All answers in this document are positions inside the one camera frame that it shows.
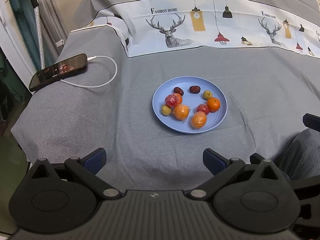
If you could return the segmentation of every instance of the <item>green curtain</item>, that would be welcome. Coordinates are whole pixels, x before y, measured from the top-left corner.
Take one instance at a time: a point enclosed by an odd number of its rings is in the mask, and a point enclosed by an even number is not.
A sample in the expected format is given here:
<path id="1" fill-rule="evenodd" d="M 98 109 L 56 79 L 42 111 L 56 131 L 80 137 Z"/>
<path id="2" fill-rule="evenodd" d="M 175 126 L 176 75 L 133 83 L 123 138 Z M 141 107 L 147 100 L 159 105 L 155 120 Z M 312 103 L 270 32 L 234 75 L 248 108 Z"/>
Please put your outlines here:
<path id="1" fill-rule="evenodd" d="M 36 69 L 39 71 L 41 70 L 39 44 L 35 14 L 31 2 L 30 0 L 10 0 L 10 5 L 30 57 L 36 66 Z M 55 63 L 45 41 L 44 56 L 46 66 L 50 66 Z"/>
<path id="2" fill-rule="evenodd" d="M 29 90 L 17 76 L 4 52 L 0 48 L 0 81 L 6 85 L 10 94 L 20 103 L 30 97 Z"/>

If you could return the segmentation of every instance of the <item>blue pad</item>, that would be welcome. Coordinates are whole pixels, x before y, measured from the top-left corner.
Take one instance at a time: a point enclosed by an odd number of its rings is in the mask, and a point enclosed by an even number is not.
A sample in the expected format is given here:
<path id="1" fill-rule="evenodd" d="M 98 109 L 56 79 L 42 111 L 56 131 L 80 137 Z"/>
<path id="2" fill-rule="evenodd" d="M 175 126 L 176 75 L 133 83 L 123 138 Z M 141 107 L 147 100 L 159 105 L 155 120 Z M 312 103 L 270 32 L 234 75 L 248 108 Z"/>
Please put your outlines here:
<path id="1" fill-rule="evenodd" d="M 211 149 L 205 149 L 203 152 L 203 164 L 213 175 L 217 175 L 230 165 L 230 161 Z"/>
<path id="2" fill-rule="evenodd" d="M 95 175 L 107 163 L 107 153 L 105 149 L 98 148 L 86 157 L 82 158 L 79 163 Z"/>

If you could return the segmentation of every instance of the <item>red date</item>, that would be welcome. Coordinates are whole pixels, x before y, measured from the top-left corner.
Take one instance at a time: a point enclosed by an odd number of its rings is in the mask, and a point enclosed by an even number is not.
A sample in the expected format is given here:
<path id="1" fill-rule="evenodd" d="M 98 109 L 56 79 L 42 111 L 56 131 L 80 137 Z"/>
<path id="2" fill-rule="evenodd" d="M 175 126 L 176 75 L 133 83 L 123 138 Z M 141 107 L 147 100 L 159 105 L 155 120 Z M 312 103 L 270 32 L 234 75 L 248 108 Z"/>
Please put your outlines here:
<path id="1" fill-rule="evenodd" d="M 181 88 L 179 88 L 179 87 L 175 87 L 173 89 L 173 92 L 178 93 L 181 96 L 183 96 L 183 94 L 184 94 L 183 90 Z"/>
<path id="2" fill-rule="evenodd" d="M 189 87 L 189 91 L 192 94 L 198 94 L 200 93 L 201 88 L 199 86 L 191 86 Z"/>

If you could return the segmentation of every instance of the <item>metal screw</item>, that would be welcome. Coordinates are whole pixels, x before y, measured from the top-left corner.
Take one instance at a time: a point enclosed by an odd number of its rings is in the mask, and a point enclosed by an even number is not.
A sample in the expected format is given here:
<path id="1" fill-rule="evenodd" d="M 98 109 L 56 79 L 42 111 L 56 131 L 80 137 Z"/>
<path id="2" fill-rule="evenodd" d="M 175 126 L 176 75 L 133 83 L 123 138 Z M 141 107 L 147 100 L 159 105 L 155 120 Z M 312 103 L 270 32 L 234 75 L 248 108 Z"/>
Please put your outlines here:
<path id="1" fill-rule="evenodd" d="M 108 188 L 103 191 L 103 194 L 107 197 L 115 197 L 119 194 L 119 191 L 115 188 Z"/>
<path id="2" fill-rule="evenodd" d="M 197 197 L 197 198 L 201 198 L 201 197 L 204 197 L 205 195 L 207 195 L 207 193 L 202 189 L 194 189 L 193 191 L 191 191 L 190 194 L 191 194 L 191 196 Z"/>

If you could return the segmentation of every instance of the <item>smartphone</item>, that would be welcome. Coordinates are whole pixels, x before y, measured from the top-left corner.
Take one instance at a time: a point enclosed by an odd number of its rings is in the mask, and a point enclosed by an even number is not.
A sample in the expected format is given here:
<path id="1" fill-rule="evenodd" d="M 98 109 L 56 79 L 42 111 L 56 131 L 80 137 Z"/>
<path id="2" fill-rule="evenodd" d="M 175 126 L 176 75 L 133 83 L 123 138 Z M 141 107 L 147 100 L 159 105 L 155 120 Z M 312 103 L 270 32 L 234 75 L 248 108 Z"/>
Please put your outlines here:
<path id="1" fill-rule="evenodd" d="M 87 63 L 87 55 L 83 53 L 46 67 L 33 75 L 29 90 L 34 92 L 60 79 L 77 75 L 87 69 Z"/>

